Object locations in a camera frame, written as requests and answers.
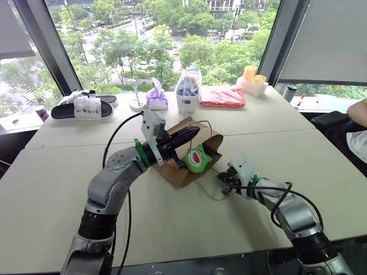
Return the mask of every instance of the purple pouch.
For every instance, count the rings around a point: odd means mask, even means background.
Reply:
[[[168,109],[168,101],[165,95],[165,90],[158,79],[151,78],[154,83],[154,88],[147,92],[147,106],[151,110],[166,110]]]

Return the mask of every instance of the green frog plush toy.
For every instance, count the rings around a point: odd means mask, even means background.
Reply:
[[[212,161],[212,158],[204,152],[202,144],[200,144],[184,156],[182,160],[191,173],[200,174],[205,170],[206,165]]]

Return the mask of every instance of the glass window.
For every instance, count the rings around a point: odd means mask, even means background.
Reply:
[[[331,112],[345,113],[349,106],[367,98],[367,87],[330,84],[284,84],[278,83],[275,89],[282,95],[287,85],[298,88],[291,105],[301,112]]]
[[[204,85],[233,85],[259,65],[280,0],[45,0],[84,89],[172,91],[200,65]]]
[[[19,57],[13,54],[10,58],[0,59],[0,134],[41,125],[42,120],[35,113],[34,107],[44,105],[50,111],[61,99],[61,93],[15,7],[11,2],[9,4],[22,32],[26,34],[30,50],[26,54],[19,53]]]

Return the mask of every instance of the window frame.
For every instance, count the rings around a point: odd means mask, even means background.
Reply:
[[[83,87],[44,0],[13,0],[45,66],[63,96]]]
[[[311,0],[281,0],[258,74],[275,86],[297,37]]]

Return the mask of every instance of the bag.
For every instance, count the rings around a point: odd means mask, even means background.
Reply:
[[[168,109],[168,101],[165,95],[165,90],[158,79],[151,78],[154,83],[154,88],[147,92],[147,106],[151,110],[166,110]]]
[[[245,106],[240,88],[206,86],[200,94],[200,105],[205,107],[242,108]]]
[[[167,180],[169,180],[173,185],[177,187],[185,187],[190,182],[200,178],[222,157],[222,155],[219,154],[217,150],[223,141],[223,135],[220,135],[217,132],[210,130],[209,127],[201,123],[196,123],[190,116],[185,118],[174,127],[170,128],[168,130],[168,133],[175,133],[178,130],[183,129],[189,125],[197,125],[200,127],[199,133],[192,140],[191,148],[195,148],[202,143],[205,153],[212,158],[212,161],[206,165],[205,170],[200,174],[192,174],[187,169],[178,169],[178,166],[173,159],[169,160],[162,166],[159,166],[157,164],[153,166],[155,170],[157,170],[162,176],[164,176]],[[182,159],[185,155],[187,155],[189,149],[190,143],[186,143],[177,148],[176,153],[178,155],[178,158]]]
[[[178,96],[197,96],[201,90],[201,81],[199,66],[191,65],[181,72],[174,91]]]

